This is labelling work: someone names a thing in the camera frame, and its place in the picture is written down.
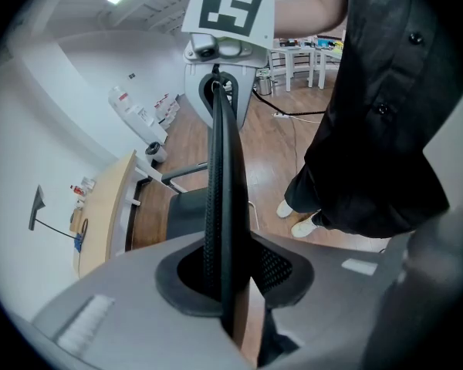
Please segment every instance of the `chair armrest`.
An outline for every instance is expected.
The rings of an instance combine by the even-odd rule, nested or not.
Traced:
[[[208,168],[208,162],[198,163],[193,166],[182,167],[169,171],[161,176],[161,182],[165,185],[170,185],[170,181],[177,177],[186,176],[188,174],[197,173],[198,171],[206,170]]]

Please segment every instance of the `desk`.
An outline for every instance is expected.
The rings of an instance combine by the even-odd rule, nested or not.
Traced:
[[[269,67],[271,68],[271,77],[272,80],[275,80],[274,76],[274,66],[272,64],[271,52],[282,53],[285,56],[285,66],[286,66],[286,91],[290,91],[290,79],[293,77],[295,71],[293,56],[299,53],[308,53],[309,54],[309,88],[312,88],[312,82],[314,77],[314,70],[316,68],[316,49],[306,46],[306,47],[282,47],[282,48],[273,48],[269,51]]]
[[[97,178],[93,191],[86,196],[80,226],[88,219],[88,228],[80,252],[74,251],[73,266],[79,277],[110,259],[115,224],[127,195],[130,176],[136,166],[136,151],[119,159]]]
[[[319,82],[317,86],[319,89],[324,89],[324,82],[326,81],[326,56],[330,56],[335,59],[341,59],[342,52],[334,49],[321,49],[321,68],[319,70]]]

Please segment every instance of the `trash can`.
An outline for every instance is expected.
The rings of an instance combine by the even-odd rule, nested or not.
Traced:
[[[257,82],[259,95],[266,96],[271,94],[271,79],[267,76],[259,77]]]
[[[151,143],[146,149],[146,155],[152,156],[158,163],[163,163],[167,159],[167,151],[163,149],[163,146],[159,143]]]

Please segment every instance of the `black pants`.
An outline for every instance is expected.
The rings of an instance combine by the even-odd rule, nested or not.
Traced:
[[[286,203],[297,213],[315,213],[312,222],[317,226],[324,226],[332,229],[330,221],[320,210],[319,198],[317,197],[316,186],[310,177],[306,167],[302,167],[300,172],[293,178],[285,192]]]

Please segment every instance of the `shoe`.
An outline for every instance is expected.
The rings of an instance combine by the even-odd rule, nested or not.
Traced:
[[[292,236],[302,238],[311,234],[318,226],[312,222],[312,217],[308,217],[302,222],[298,222],[292,227]]]
[[[286,200],[284,200],[278,205],[278,208],[276,208],[276,215],[280,218],[286,218],[292,211],[293,209],[286,203]]]

